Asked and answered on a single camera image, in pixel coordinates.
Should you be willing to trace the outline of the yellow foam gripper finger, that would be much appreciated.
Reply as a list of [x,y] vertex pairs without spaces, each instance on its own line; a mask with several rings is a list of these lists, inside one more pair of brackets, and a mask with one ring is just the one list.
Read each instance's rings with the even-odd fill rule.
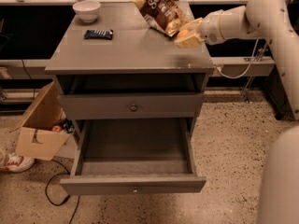
[[186,24],[184,24],[181,29],[182,30],[188,30],[188,31],[197,31],[199,29],[199,26],[202,22],[202,18],[198,18],[198,19],[195,19],[193,21],[190,21]]
[[182,38],[176,38],[175,44],[180,49],[193,49],[199,47],[204,41],[205,39],[199,34],[190,32]]

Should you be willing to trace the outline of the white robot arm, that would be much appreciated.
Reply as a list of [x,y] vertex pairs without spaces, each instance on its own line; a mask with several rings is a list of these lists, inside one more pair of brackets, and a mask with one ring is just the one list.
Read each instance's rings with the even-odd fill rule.
[[[299,120],[299,36],[284,0],[249,0],[244,6],[208,14],[180,28],[176,45],[262,38],[275,60],[293,117]],[[299,224],[299,127],[281,134],[263,168],[256,224]]]

